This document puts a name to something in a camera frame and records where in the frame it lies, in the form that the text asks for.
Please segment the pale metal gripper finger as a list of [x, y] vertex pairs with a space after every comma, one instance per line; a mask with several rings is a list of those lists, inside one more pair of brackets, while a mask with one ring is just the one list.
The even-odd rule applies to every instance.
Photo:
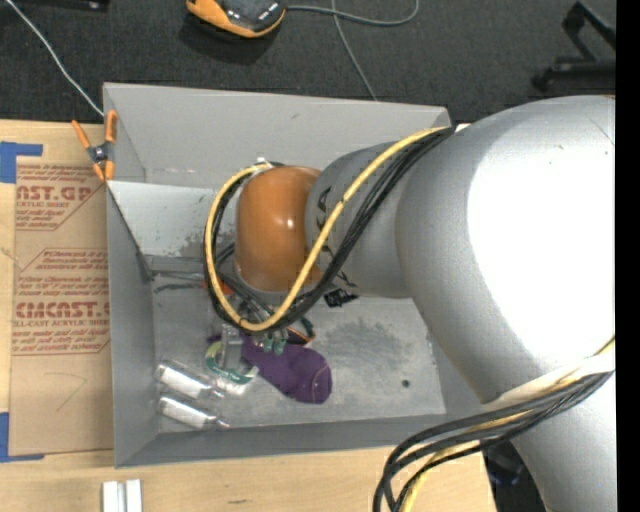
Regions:
[[221, 343], [221, 367], [225, 370], [236, 370], [240, 366], [243, 346], [240, 331], [232, 325], [224, 324]]

